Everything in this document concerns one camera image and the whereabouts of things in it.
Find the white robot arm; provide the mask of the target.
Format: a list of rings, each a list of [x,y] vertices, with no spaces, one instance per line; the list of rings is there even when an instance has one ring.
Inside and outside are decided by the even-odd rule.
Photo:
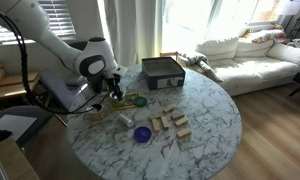
[[[127,68],[116,62],[104,38],[90,38],[83,51],[69,46],[51,30],[49,16],[37,0],[0,0],[0,25],[8,30],[16,25],[20,36],[39,43],[82,76],[94,78],[102,73],[114,97],[122,99],[119,82]]]

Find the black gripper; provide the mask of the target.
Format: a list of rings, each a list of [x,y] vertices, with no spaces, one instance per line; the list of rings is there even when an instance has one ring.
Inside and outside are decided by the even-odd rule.
[[[94,77],[90,77],[88,82],[94,92],[99,93],[107,89],[109,91],[113,91],[112,97],[114,99],[121,101],[123,93],[121,92],[119,83],[126,72],[127,68],[125,66],[118,65],[110,71],[101,72]]]

